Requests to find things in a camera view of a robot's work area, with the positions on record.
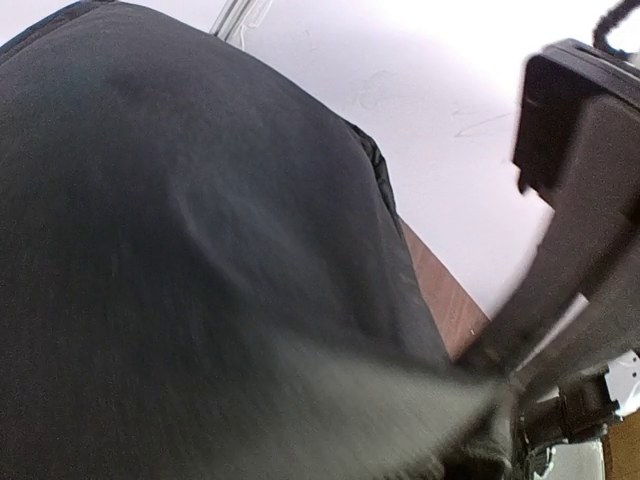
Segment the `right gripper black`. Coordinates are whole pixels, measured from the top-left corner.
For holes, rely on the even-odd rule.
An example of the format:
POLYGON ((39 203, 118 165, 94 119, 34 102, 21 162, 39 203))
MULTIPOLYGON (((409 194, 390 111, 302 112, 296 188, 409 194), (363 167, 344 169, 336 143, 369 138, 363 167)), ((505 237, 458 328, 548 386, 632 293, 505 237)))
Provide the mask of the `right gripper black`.
POLYGON ((586 440, 621 413, 600 373, 639 347, 638 69, 573 39, 531 56, 513 161, 553 215, 460 363, 521 388, 526 444, 586 440))

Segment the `black student bag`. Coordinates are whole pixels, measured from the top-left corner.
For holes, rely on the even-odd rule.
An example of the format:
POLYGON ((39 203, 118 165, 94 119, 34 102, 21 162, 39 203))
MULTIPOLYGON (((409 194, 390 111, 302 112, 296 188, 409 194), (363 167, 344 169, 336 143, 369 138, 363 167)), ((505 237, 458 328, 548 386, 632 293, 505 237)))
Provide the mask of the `black student bag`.
POLYGON ((386 164, 259 60, 79 1, 1 48, 5 479, 506 479, 386 164))

